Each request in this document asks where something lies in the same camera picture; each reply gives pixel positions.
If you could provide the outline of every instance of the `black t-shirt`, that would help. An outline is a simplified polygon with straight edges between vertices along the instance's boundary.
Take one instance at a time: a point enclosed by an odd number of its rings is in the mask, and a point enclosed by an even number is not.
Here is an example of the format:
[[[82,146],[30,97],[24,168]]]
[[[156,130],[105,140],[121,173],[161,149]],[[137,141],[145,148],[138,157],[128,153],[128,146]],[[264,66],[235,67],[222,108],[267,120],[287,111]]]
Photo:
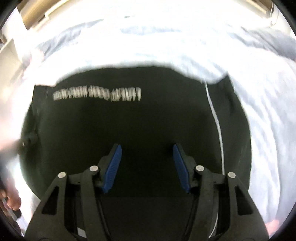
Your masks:
[[[225,171],[235,172],[248,189],[245,113],[228,76],[208,90],[221,128]],[[114,143],[122,146],[114,185],[102,197],[115,240],[180,240],[192,196],[181,188],[173,144],[180,143],[198,165],[221,173],[205,85],[168,68],[96,69],[55,87],[35,86],[22,137],[33,132],[38,142],[20,159],[24,179],[39,198],[59,172],[81,173]]]

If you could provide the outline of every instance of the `dark garment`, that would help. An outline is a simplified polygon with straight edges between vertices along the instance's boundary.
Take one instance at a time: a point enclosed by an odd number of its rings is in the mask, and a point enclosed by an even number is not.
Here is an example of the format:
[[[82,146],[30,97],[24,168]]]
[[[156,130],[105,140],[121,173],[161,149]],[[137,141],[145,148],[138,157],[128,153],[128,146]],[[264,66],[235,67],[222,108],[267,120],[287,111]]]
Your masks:
[[[235,172],[248,189],[245,113],[228,76],[208,89],[221,127],[225,171]],[[56,87],[36,86],[22,137],[32,132],[38,142],[20,154],[21,169],[39,198],[59,172],[83,172],[114,143],[121,144],[115,183],[102,197],[115,240],[181,239],[192,196],[181,188],[174,143],[198,165],[221,173],[219,135],[205,85],[167,68],[97,69]]]

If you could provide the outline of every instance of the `hand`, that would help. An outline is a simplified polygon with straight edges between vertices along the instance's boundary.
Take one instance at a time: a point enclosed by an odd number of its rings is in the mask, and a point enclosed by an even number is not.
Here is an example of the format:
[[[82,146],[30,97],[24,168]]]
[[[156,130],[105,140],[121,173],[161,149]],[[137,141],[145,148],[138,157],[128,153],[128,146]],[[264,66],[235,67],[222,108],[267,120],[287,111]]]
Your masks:
[[[6,191],[0,190],[0,199],[7,197],[8,207],[12,208],[14,211],[19,210],[22,200],[19,197],[19,192],[15,187],[15,182],[13,178],[8,177],[6,182],[3,182],[3,183],[6,187]]]

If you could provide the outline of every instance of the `ribbed blue pad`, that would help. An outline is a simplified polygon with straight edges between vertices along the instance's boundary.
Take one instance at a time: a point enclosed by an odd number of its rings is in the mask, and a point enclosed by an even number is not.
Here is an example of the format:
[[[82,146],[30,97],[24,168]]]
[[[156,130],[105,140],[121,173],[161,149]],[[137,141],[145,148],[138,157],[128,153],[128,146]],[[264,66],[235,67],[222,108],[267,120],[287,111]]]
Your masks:
[[[114,155],[110,161],[110,164],[105,172],[105,177],[104,177],[104,185],[102,187],[103,192],[106,194],[113,186],[115,176],[121,161],[121,154],[122,154],[122,149],[121,145],[118,145],[116,148]]]
[[[189,173],[187,171],[185,163],[181,157],[181,153],[179,152],[179,149],[176,144],[173,146],[173,159],[174,159],[178,176],[181,182],[181,186],[187,193],[189,193],[190,192]]]

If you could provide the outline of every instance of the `silver screw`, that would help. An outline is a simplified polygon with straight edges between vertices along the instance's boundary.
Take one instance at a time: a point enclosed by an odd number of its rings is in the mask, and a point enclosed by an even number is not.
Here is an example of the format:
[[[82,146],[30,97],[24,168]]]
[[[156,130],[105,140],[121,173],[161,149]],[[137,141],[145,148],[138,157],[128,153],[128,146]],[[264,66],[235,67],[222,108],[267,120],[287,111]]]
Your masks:
[[[196,170],[198,170],[199,172],[202,172],[205,170],[205,168],[203,166],[199,165],[199,166],[196,166]]]
[[[59,174],[58,174],[58,177],[59,178],[64,178],[66,176],[66,173],[65,172],[60,172]]]
[[[235,177],[236,177],[236,175],[235,175],[234,172],[229,172],[229,173],[228,173],[228,176],[229,176],[230,178],[235,178]]]
[[[98,166],[91,166],[89,169],[90,169],[90,171],[95,172],[99,169],[99,167]]]

